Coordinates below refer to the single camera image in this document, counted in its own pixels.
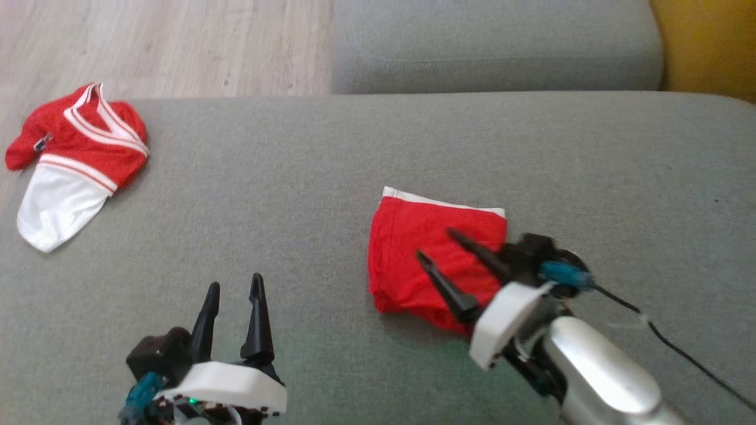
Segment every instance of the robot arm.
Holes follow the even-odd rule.
[[[126,357],[138,382],[119,414],[123,425],[255,425],[286,412],[262,276],[253,278],[249,331],[238,363],[210,359],[219,301],[220,285],[211,284],[192,333],[174,327],[161,337],[145,337]]]
[[[542,396],[554,397],[574,425],[682,425],[653,377],[584,321],[565,301],[590,290],[585,264],[548,237],[526,234],[493,253],[465,235],[450,236],[502,283],[482,308],[418,253],[421,266],[458,321],[469,355],[483,370],[505,358]]]

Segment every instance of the wooden floor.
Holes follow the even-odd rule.
[[[90,81],[107,98],[330,92],[333,0],[0,0],[0,147]],[[0,216],[17,173],[0,171]]]

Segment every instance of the red shorts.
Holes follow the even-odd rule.
[[[491,250],[498,250],[507,235],[501,208],[475,209],[383,189],[367,250],[370,293],[379,312],[409,311],[442,329],[464,332],[421,269],[418,250],[482,305],[491,301],[501,286],[447,235],[450,227]]]

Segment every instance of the gray fabric surface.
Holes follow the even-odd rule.
[[[756,398],[753,106],[657,92],[135,101],[152,157],[49,256],[0,217],[0,423],[116,423],[145,335],[191,327],[222,285],[214,358],[238,359],[266,278],[289,413],[271,423],[557,423],[507,366],[367,292],[384,185],[502,206],[510,239],[555,237],[597,280]],[[30,172],[22,176],[28,181]],[[576,312],[697,423],[753,423],[636,318]]]
[[[336,93],[656,90],[647,0],[345,0]]]

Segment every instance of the blue connector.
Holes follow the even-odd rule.
[[[590,273],[563,262],[544,262],[541,265],[541,274],[547,281],[569,285],[581,292],[593,289],[593,277]]]
[[[126,402],[118,413],[122,425],[142,425],[144,411],[152,399],[163,389],[163,381],[154,372],[147,372],[126,396]]]

